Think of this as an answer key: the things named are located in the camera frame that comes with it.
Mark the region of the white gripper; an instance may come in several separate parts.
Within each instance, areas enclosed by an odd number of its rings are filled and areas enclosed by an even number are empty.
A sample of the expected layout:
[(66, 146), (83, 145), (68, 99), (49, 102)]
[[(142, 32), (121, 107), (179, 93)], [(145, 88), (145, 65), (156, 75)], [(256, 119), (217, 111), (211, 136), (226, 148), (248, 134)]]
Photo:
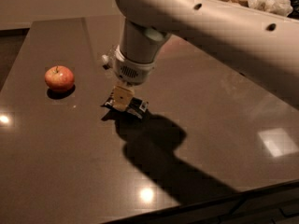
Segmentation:
[[(114, 51), (112, 69), (116, 77), (122, 82), (137, 86), (146, 82), (154, 68), (154, 63), (136, 63), (125, 58), (121, 53), (120, 46)], [(126, 110), (135, 92), (122, 85), (116, 85), (112, 91), (113, 107), (120, 112)]]

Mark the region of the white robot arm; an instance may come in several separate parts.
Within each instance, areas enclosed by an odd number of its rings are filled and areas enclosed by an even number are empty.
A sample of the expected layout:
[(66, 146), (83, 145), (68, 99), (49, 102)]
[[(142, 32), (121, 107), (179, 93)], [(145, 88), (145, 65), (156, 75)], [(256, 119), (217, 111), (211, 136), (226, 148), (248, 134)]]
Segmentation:
[(121, 81), (144, 83), (176, 35), (299, 106), (299, 21), (217, 0), (115, 1), (125, 18), (113, 62)]

